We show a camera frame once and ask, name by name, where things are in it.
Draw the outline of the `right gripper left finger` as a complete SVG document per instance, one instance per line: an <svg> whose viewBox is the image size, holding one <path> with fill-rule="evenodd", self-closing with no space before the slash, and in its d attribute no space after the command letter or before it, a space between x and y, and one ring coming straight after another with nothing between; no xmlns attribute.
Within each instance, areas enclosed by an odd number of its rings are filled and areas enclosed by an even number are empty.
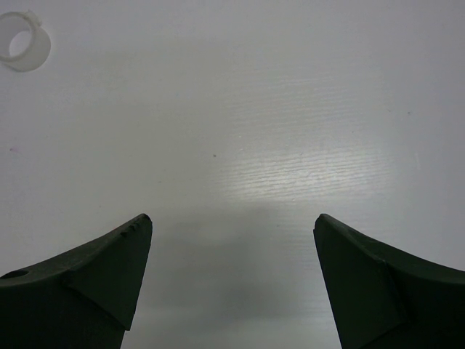
<svg viewBox="0 0 465 349"><path fill-rule="evenodd" d="M131 329L153 224L105 235L1 277L2 348L120 348Z"/></svg>

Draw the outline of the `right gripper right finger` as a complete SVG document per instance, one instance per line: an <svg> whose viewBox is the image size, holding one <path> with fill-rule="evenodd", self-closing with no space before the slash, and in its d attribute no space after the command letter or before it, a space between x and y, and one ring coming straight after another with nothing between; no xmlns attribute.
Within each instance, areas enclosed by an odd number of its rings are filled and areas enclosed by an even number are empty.
<svg viewBox="0 0 465 349"><path fill-rule="evenodd" d="M464 272L370 238L328 214L313 231L343 348L463 348Z"/></svg>

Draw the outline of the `small white tape roll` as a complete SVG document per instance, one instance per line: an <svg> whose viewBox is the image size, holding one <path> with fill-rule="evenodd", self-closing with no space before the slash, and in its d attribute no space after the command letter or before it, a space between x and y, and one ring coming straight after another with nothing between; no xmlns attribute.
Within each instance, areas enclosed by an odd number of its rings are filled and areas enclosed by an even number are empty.
<svg viewBox="0 0 465 349"><path fill-rule="evenodd" d="M51 52L49 34L32 11L1 15L1 64L18 72L34 71Z"/></svg>

